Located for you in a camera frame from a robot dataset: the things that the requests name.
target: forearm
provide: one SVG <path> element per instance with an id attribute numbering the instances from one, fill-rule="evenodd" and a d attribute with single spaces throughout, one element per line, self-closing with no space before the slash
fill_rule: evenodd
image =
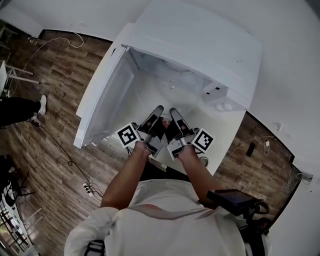
<path id="1" fill-rule="evenodd" d="M 144 171 L 148 154 L 135 147 L 119 173 L 104 192 L 100 207 L 127 208 L 135 194 L 140 177 Z"/>
<path id="2" fill-rule="evenodd" d="M 178 156 L 193 189 L 201 203 L 212 203 L 207 199 L 209 190 L 223 190 L 224 188 L 210 174 L 201 160 L 198 158 L 192 146 L 185 146 Z"/>

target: black pants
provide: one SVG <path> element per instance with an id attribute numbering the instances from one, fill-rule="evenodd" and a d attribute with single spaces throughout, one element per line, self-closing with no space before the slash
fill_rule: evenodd
<path id="1" fill-rule="evenodd" d="M 177 171 L 170 167 L 167 167 L 166 171 L 163 171 L 147 161 L 143 173 L 141 175 L 140 181 L 142 182 L 155 179 L 171 179 L 190 182 L 188 176 L 181 173 L 180 171 Z"/>
<path id="2" fill-rule="evenodd" d="M 40 102 L 25 98 L 0 98 L 0 127 L 32 118 L 40 110 Z"/>

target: hand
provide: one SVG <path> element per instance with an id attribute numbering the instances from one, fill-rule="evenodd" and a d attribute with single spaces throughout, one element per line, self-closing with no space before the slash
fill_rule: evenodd
<path id="1" fill-rule="evenodd" d="M 181 127 L 182 130 L 186 129 L 187 127 L 185 127 L 184 125 Z M 195 148 L 193 145 L 187 145 L 187 146 L 184 146 L 183 147 L 183 150 L 181 153 L 179 153 L 177 156 L 176 156 L 180 161 L 183 161 L 185 159 L 188 159 L 188 158 L 192 158 L 192 157 L 196 157 L 198 158 L 197 156 L 197 153 L 195 151 Z"/>
<path id="2" fill-rule="evenodd" d="M 163 126 L 167 129 L 171 121 L 169 121 L 168 124 L 167 124 L 167 122 L 164 121 L 164 118 L 163 118 L 163 117 L 160 117 L 160 118 L 161 118 L 161 121 L 162 121 Z M 147 125 L 147 126 L 151 126 L 151 123 L 150 123 L 150 122 L 147 122 L 146 125 Z M 135 146 L 134 146 L 133 151 L 140 152 L 140 153 L 142 153 L 145 157 L 150 156 L 151 153 L 152 153 L 152 152 L 147 148 L 147 144 L 146 144 L 145 142 L 143 142 L 143 141 L 137 141 L 137 142 L 135 143 Z"/>
<path id="3" fill-rule="evenodd" d="M 132 153 L 140 153 L 142 154 L 144 157 L 148 157 L 151 155 L 151 151 L 147 148 L 147 144 L 143 141 L 137 141 L 135 143 L 134 149 Z"/>

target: shoe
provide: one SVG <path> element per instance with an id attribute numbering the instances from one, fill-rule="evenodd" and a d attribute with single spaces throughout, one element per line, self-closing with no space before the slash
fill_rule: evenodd
<path id="1" fill-rule="evenodd" d="M 40 124 L 40 121 L 38 119 L 38 113 L 33 113 L 33 117 L 31 117 L 31 121 L 35 121 L 38 124 Z"/>
<path id="2" fill-rule="evenodd" d="M 40 115 L 44 115 L 46 113 L 46 104 L 47 104 L 47 97 L 45 95 L 41 96 L 40 104 L 41 104 L 41 107 L 38 113 Z"/>

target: cable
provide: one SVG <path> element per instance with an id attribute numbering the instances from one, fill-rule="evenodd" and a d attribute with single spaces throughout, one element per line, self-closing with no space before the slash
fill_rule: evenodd
<path id="1" fill-rule="evenodd" d="M 96 198 L 94 195 L 92 196 L 95 200 L 97 200 L 99 203 L 101 203 L 101 200 L 99 200 L 98 198 Z"/>
<path id="2" fill-rule="evenodd" d="M 126 152 L 128 153 L 128 157 L 130 157 L 132 152 L 130 151 L 130 149 L 128 147 L 126 147 L 125 149 L 126 149 Z"/>
<path id="3" fill-rule="evenodd" d="M 293 165 L 287 164 L 283 169 L 283 174 L 286 174 L 286 169 L 289 166 L 289 174 L 285 183 L 285 190 L 289 194 L 302 181 L 305 184 L 310 184 L 312 176 L 308 176 L 298 171 Z"/>
<path id="4" fill-rule="evenodd" d="M 73 32 L 73 33 L 75 33 L 77 36 L 80 37 L 80 39 L 81 39 L 81 41 L 82 41 L 82 44 L 81 44 L 81 45 L 75 46 L 75 45 L 73 45 L 73 44 L 69 41 L 69 39 L 67 39 L 67 38 L 65 38 L 65 37 L 57 37 L 57 38 L 51 39 L 51 40 L 49 40 L 49 41 L 46 41 L 46 42 L 45 42 L 43 45 L 41 45 L 41 46 L 38 48 L 38 50 L 36 50 L 35 53 L 32 54 L 32 56 L 28 59 L 28 61 L 26 62 L 26 64 L 25 64 L 24 67 L 23 67 L 23 70 L 26 70 L 26 67 L 27 67 L 29 61 L 37 54 L 37 52 L 38 52 L 42 47 L 44 47 L 47 43 L 50 43 L 50 42 L 53 41 L 53 40 L 65 39 L 65 40 L 68 41 L 68 43 L 69 43 L 70 46 L 72 46 L 72 47 L 74 47 L 74 48 L 76 48 L 76 49 L 77 49 L 77 48 L 80 48 L 81 46 L 83 46 L 83 45 L 85 44 L 85 41 L 83 40 L 83 38 L 82 38 L 78 33 L 76 33 L 76 32 Z M 11 98 L 12 95 L 14 95 L 14 93 L 16 92 L 16 89 L 18 88 L 18 84 L 19 84 L 19 80 L 17 80 L 17 82 L 16 82 L 16 87 L 15 87 L 13 93 L 8 96 L 9 98 Z"/>
<path id="5" fill-rule="evenodd" d="M 85 177 L 87 183 L 88 183 L 88 188 L 91 188 L 93 190 L 92 193 L 97 193 L 99 195 L 99 197 L 103 197 L 103 193 L 101 192 L 101 190 L 99 189 L 98 185 L 93 183 L 92 179 L 90 177 L 88 177 L 81 169 L 80 167 L 72 160 L 71 156 L 65 151 L 65 149 L 60 146 L 60 144 L 58 143 L 58 141 L 56 141 L 56 139 L 51 135 L 51 133 L 49 131 L 47 131 L 47 129 L 45 129 L 43 126 L 39 125 L 36 121 L 26 121 L 28 123 L 31 123 L 32 125 L 36 126 L 36 127 L 40 127 L 42 128 L 44 131 L 46 131 L 47 134 L 49 134 L 49 136 L 51 137 L 51 139 L 59 146 L 59 148 L 65 153 L 65 155 L 69 158 L 70 161 L 68 161 L 68 165 L 69 166 L 72 166 L 72 165 L 75 165 L 79 171 L 82 173 L 82 175 Z"/>
<path id="6" fill-rule="evenodd" d="M 278 134 L 278 133 L 276 133 L 276 134 L 273 135 L 273 136 L 261 136 L 261 137 L 258 137 L 258 138 L 257 138 L 257 139 L 265 138 L 264 141 L 263 141 L 263 146 L 264 146 L 264 154 L 265 154 L 266 156 L 269 155 L 269 149 L 270 149 L 270 146 L 268 146 L 268 147 L 266 146 L 266 140 L 267 140 L 267 138 L 273 138 L 274 140 L 276 140 L 274 137 L 277 136 L 277 134 Z M 246 142 L 252 141 L 252 140 L 256 140 L 256 138 L 250 138 L 250 139 L 247 139 L 246 141 L 242 142 L 239 146 L 237 146 L 237 147 L 234 149 L 234 151 L 232 151 L 232 153 L 231 153 L 230 155 L 224 157 L 223 159 L 226 159 L 226 158 L 231 157 L 238 148 L 240 148 L 240 147 L 241 147 L 243 144 L 245 144 Z"/>

